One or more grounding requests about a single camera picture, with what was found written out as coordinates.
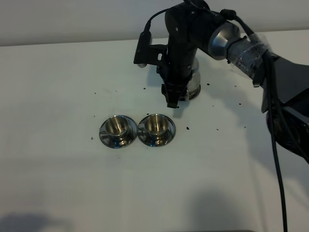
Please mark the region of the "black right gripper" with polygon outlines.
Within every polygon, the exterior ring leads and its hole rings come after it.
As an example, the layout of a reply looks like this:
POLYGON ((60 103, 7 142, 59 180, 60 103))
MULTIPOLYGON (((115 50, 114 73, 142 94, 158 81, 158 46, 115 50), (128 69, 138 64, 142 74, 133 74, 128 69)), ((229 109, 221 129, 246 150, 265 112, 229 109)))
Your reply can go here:
POLYGON ((219 13, 210 10, 206 3, 181 3, 165 13, 165 25, 169 33, 162 69, 161 85, 168 108, 177 108, 179 101, 187 101, 188 80, 198 48, 207 52, 208 40, 219 27, 219 13))

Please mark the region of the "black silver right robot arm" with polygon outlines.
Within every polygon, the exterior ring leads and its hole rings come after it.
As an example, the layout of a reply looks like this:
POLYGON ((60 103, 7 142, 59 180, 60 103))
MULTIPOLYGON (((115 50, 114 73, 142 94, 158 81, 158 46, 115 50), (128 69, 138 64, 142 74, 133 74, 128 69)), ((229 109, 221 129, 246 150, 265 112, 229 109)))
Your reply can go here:
POLYGON ((272 141, 309 158, 309 68, 272 52, 234 10, 212 11, 202 0, 165 10, 169 33, 163 94, 175 108, 192 77, 196 51, 226 60, 263 89, 262 112, 272 141))

